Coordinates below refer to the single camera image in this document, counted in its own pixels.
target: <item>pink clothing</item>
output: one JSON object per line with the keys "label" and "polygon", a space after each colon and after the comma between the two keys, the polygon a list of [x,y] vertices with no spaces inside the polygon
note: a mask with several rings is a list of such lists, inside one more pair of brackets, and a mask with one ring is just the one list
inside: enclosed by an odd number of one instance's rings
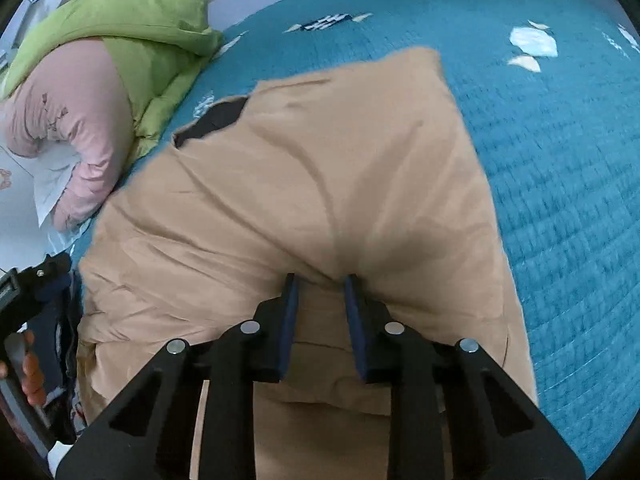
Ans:
{"label": "pink clothing", "polygon": [[8,148],[35,157],[42,141],[71,142],[82,161],[52,212],[59,231],[94,213],[116,185],[134,133],[127,91],[102,40],[59,46],[4,104]]}

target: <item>finger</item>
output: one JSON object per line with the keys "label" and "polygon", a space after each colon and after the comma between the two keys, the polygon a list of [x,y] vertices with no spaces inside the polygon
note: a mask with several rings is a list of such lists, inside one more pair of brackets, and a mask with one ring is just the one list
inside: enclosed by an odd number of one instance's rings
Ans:
{"label": "finger", "polygon": [[31,377],[22,380],[22,390],[25,394],[30,396],[41,389],[43,384],[44,376],[42,375],[42,372],[37,372]]}
{"label": "finger", "polygon": [[33,335],[31,330],[25,330],[23,333],[24,340],[27,342],[27,345],[31,346],[36,339],[36,336]]}
{"label": "finger", "polygon": [[38,361],[36,354],[29,352],[24,356],[24,361],[22,361],[22,371],[27,377],[30,377],[40,371],[40,362]]}
{"label": "finger", "polygon": [[44,406],[44,403],[47,400],[47,394],[41,388],[34,394],[27,396],[27,401],[31,406]]}

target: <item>lime green jacket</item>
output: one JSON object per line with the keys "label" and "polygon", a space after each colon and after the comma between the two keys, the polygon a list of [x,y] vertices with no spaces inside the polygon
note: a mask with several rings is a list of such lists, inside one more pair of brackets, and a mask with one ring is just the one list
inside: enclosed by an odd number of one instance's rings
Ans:
{"label": "lime green jacket", "polygon": [[204,0],[71,0],[24,39],[6,71],[1,98],[49,52],[90,37],[102,38],[129,93],[137,137],[131,161],[156,145],[222,41],[207,23]]}

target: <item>bed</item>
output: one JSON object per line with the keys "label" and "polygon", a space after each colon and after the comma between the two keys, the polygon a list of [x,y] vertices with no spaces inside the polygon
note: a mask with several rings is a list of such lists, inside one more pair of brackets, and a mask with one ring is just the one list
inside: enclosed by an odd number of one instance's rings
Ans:
{"label": "bed", "polygon": [[[558,46],[539,73],[508,64],[529,20]],[[156,150],[258,80],[438,50],[492,188],[540,408],[591,475],[640,406],[640,50],[622,30],[587,0],[283,0],[225,31]]]}

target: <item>quilted fabric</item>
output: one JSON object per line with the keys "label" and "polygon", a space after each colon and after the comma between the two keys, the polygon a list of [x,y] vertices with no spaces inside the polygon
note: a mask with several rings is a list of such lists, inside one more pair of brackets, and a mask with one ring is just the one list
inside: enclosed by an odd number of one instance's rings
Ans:
{"label": "quilted fabric", "polygon": [[[507,65],[521,54],[510,31],[528,20],[558,44],[541,73]],[[203,98],[260,79],[416,44],[441,53],[492,186],[541,409],[595,471],[640,406],[640,52],[583,0],[284,0],[225,35],[243,32],[200,76],[164,142]]]}

